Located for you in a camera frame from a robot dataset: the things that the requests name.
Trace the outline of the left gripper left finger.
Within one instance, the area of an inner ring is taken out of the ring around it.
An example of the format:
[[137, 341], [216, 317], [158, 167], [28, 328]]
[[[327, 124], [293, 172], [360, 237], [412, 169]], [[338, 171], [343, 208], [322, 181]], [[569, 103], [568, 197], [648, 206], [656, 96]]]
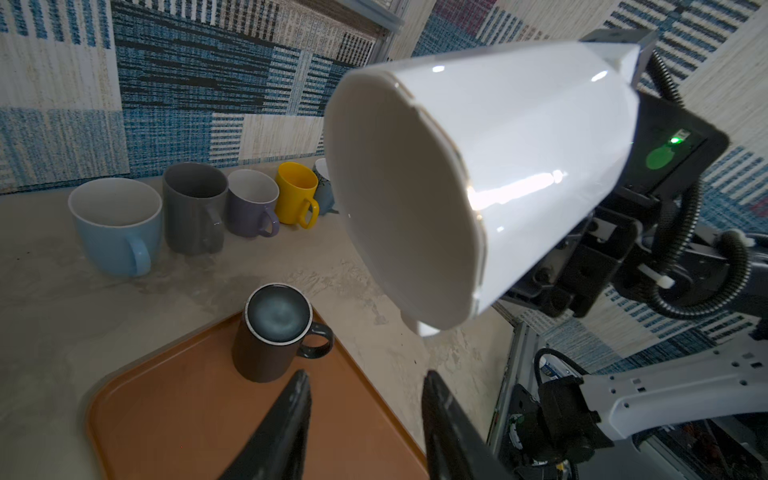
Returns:
[[301, 479], [311, 406], [309, 375], [298, 370], [220, 479]]

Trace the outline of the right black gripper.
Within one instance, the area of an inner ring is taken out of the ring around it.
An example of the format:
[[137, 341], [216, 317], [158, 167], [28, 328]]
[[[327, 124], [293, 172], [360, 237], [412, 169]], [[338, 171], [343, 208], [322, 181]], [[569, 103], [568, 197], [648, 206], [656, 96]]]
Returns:
[[555, 318], [585, 316], [612, 282], [642, 233], [629, 216], [598, 207], [502, 297]]

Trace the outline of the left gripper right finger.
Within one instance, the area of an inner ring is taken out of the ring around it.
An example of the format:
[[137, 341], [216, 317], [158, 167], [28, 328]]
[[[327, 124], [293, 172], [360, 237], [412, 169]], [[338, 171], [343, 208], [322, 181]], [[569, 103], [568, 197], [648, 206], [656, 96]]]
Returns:
[[435, 370], [422, 389], [422, 423], [430, 479], [512, 479]]

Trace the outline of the black mug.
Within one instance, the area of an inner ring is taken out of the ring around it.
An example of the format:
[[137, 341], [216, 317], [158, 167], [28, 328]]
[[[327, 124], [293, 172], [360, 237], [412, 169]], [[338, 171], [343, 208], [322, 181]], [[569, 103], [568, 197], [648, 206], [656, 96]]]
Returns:
[[232, 347], [236, 370], [245, 379], [268, 383], [293, 360], [319, 359], [335, 344], [330, 327], [314, 320], [307, 297], [284, 283], [260, 286], [247, 299]]

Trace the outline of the white mug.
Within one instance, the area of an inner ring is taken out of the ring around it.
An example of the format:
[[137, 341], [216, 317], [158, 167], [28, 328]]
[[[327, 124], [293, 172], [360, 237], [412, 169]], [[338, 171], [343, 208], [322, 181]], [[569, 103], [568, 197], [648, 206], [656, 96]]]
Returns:
[[341, 221], [422, 337], [476, 318], [615, 188], [636, 90], [580, 41], [347, 72], [324, 115]]

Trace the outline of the blue speckled mug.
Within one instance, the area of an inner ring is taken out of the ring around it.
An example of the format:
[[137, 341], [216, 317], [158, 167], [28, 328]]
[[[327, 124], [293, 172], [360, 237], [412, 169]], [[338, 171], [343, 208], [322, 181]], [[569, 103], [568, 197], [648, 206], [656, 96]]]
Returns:
[[314, 199], [319, 205], [319, 214], [325, 215], [333, 209], [335, 203], [330, 174], [325, 158], [320, 158], [315, 161], [313, 172], [318, 180]]

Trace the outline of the purple mug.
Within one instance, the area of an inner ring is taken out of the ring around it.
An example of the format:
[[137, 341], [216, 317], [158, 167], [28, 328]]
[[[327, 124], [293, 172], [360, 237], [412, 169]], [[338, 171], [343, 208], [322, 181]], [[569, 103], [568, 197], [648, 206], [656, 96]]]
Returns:
[[226, 226], [237, 236], [271, 238], [279, 233], [275, 213], [280, 194], [277, 183], [265, 173], [240, 169], [228, 175]]

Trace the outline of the yellow mug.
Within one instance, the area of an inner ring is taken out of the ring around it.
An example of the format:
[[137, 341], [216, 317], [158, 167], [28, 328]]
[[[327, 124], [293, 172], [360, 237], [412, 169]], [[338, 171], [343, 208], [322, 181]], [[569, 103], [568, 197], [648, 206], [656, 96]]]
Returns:
[[279, 221], [313, 228], [319, 217], [319, 204], [314, 199], [319, 184], [316, 175], [302, 164], [284, 162], [278, 167], [276, 183], [280, 190], [275, 208]]

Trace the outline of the grey mug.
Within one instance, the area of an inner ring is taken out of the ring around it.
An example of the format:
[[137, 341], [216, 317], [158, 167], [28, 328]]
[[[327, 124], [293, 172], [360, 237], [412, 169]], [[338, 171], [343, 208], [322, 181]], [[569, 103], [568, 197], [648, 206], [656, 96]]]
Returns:
[[162, 178], [165, 240], [184, 255], [215, 254], [224, 246], [228, 179], [202, 163], [169, 166]]

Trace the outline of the light blue mug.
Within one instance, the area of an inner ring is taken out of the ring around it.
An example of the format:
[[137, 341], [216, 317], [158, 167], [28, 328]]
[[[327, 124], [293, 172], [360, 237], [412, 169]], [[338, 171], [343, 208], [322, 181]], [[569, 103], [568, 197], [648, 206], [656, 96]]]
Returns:
[[68, 207], [99, 270], [117, 277], [150, 272], [162, 240], [163, 202], [154, 188], [126, 178], [92, 180], [70, 193]]

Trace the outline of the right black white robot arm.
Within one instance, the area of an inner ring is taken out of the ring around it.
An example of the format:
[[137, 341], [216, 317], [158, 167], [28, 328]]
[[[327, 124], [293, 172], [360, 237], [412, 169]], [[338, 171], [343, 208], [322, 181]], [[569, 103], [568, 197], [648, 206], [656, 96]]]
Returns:
[[767, 408], [767, 238], [700, 226], [700, 176], [727, 136], [686, 110], [657, 52], [643, 48], [639, 69], [657, 92], [640, 97], [618, 185], [506, 299], [551, 317], [582, 317], [614, 286], [685, 322], [756, 299], [759, 323], [741, 340], [624, 373], [591, 374], [571, 362], [567, 376], [537, 380], [533, 390], [505, 381], [489, 442], [517, 478], [552, 478], [561, 463], [587, 461], [655, 427]]

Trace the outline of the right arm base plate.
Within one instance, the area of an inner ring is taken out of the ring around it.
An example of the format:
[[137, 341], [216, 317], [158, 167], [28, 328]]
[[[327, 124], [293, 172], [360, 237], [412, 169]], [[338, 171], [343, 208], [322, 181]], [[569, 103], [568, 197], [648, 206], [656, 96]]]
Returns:
[[582, 384], [574, 377], [552, 381], [540, 402], [522, 385], [512, 388], [498, 459], [515, 479], [561, 479], [563, 464], [573, 467], [615, 446], [599, 428]]

